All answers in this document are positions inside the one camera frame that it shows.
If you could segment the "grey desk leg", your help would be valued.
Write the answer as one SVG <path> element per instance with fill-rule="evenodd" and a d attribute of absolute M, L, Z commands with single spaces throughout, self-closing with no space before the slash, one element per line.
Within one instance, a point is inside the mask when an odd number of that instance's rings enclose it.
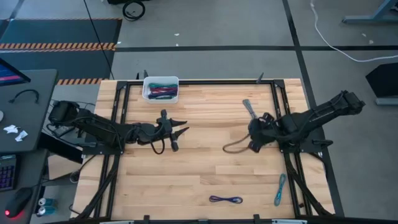
<path fill-rule="evenodd" d="M 398 3 L 398 0 L 384 0 L 374 14 L 367 16 L 345 16 L 342 23 L 360 24 L 360 23 L 398 23 L 398 16 L 389 15 L 389 11 Z"/>

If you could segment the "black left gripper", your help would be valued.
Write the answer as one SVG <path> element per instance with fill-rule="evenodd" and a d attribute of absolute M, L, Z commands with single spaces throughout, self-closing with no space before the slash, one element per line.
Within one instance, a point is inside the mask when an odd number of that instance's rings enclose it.
<path fill-rule="evenodd" d="M 176 132 L 173 132 L 172 127 L 184 125 L 187 123 L 187 121 L 176 121 L 173 119 L 168 119 L 166 110 L 162 110 L 160 112 L 160 118 L 157 119 L 157 123 L 160 126 L 156 135 L 157 140 L 164 140 L 166 138 L 169 138 L 173 152 L 177 152 L 179 149 L 177 139 L 181 134 L 187 131 L 189 127 L 180 129 Z"/>

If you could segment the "dark grey desk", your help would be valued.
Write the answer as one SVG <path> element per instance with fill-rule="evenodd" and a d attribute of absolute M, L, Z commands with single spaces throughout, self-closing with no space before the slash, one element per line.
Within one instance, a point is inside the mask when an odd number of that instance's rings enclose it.
<path fill-rule="evenodd" d="M 35 150 L 58 79 L 54 69 L 25 70 L 24 73 L 31 79 L 30 83 L 0 86 L 0 110 L 4 113 L 0 122 L 0 154 Z M 19 127 L 19 132 L 8 134 L 3 130 L 10 125 Z M 28 136 L 17 142 L 15 138 L 21 131 Z"/>

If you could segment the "black computer monitor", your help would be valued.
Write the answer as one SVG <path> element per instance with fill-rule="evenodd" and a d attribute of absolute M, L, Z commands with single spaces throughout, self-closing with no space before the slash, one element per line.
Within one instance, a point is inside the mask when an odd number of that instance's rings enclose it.
<path fill-rule="evenodd" d="M 31 79 L 0 58 L 0 86 L 30 83 Z"/>

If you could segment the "white frame bracket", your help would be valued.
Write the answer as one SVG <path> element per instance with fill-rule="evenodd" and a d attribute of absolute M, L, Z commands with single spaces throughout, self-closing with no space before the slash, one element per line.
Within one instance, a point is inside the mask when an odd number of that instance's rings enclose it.
<path fill-rule="evenodd" d="M 271 224 L 308 224 L 306 220 L 298 219 L 272 219 Z"/>

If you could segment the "black computer mouse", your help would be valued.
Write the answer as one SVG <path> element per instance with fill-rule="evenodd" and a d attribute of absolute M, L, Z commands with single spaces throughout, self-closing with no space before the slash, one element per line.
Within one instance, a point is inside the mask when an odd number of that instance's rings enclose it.
<path fill-rule="evenodd" d="M 24 209 L 32 196 L 32 189 L 30 187 L 23 187 L 19 189 L 8 201 L 5 207 L 5 215 L 8 218 L 15 218 Z"/>

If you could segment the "black floor box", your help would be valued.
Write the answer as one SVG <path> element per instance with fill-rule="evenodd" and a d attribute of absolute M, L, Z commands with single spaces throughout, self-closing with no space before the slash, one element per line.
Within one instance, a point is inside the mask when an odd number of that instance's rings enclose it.
<path fill-rule="evenodd" d="M 377 66 L 366 79 L 378 106 L 398 106 L 398 62 Z"/>

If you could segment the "low dark desk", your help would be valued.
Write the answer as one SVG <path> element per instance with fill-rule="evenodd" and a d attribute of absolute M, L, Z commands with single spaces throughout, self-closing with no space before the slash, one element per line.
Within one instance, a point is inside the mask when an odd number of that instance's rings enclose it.
<path fill-rule="evenodd" d="M 0 192 L 0 224 L 29 224 L 32 214 L 35 212 L 37 197 L 40 192 L 42 174 L 47 162 L 48 151 L 37 149 L 20 155 L 19 175 L 14 190 Z M 14 194 L 23 187 L 31 187 L 32 196 L 24 209 L 14 218 L 5 215 L 5 207 L 12 200 Z"/>

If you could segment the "blue drink can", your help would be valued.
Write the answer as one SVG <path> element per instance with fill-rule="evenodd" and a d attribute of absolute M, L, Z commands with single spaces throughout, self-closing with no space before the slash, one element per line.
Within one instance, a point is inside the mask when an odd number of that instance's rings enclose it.
<path fill-rule="evenodd" d="M 55 207 L 57 204 L 57 201 L 54 198 L 40 198 L 38 200 L 38 206 L 51 206 Z"/>
<path fill-rule="evenodd" d="M 40 206 L 40 208 L 37 211 L 37 216 L 42 217 L 42 216 L 52 215 L 56 211 L 57 209 L 53 206 Z"/>

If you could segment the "black keyboard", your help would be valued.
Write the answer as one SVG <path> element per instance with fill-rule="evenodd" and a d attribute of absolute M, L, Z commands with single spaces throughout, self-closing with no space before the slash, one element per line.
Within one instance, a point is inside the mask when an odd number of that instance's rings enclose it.
<path fill-rule="evenodd" d="M 0 192 L 14 189 L 16 170 L 16 155 L 0 156 Z"/>

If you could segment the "white plastic bin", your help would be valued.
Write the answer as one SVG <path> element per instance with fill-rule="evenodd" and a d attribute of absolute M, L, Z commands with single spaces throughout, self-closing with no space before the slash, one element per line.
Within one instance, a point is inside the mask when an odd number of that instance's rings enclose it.
<path fill-rule="evenodd" d="M 142 97 L 150 104 L 175 104 L 178 102 L 179 79 L 147 77 L 142 86 Z"/>

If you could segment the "black hazard-striped floor mat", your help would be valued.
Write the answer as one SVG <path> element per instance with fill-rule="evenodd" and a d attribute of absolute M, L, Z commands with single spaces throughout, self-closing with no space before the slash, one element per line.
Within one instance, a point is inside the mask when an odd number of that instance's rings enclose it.
<path fill-rule="evenodd" d="M 0 21 L 0 58 L 18 70 L 55 69 L 58 85 L 95 85 L 112 77 L 120 18 Z"/>

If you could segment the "black aluminium table frame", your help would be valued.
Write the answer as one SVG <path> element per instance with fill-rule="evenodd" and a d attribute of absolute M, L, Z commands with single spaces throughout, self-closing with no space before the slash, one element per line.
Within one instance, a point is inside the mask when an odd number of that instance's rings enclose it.
<path fill-rule="evenodd" d="M 247 149 L 251 117 L 242 101 L 250 100 L 257 114 L 284 114 L 284 99 L 292 112 L 308 109 L 299 79 L 285 79 L 285 93 L 267 81 L 185 80 L 177 103 L 153 105 L 142 97 L 135 82 L 114 101 L 115 81 L 100 85 L 96 113 L 128 123 L 153 123 L 165 109 L 189 127 L 173 152 L 166 141 L 153 146 L 129 145 L 119 162 L 114 192 L 113 220 L 189 222 L 196 220 L 247 220 L 295 215 L 289 186 L 274 205 L 285 162 L 277 144 L 259 153 Z"/>

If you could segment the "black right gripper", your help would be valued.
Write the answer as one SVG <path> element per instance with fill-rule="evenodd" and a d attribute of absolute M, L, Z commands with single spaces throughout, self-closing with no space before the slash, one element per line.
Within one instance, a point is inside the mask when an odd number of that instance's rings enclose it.
<path fill-rule="evenodd" d="M 276 141 L 279 135 L 279 125 L 270 113 L 264 113 L 261 117 L 251 120 L 248 131 L 251 138 L 248 148 L 258 153 L 262 146 Z"/>

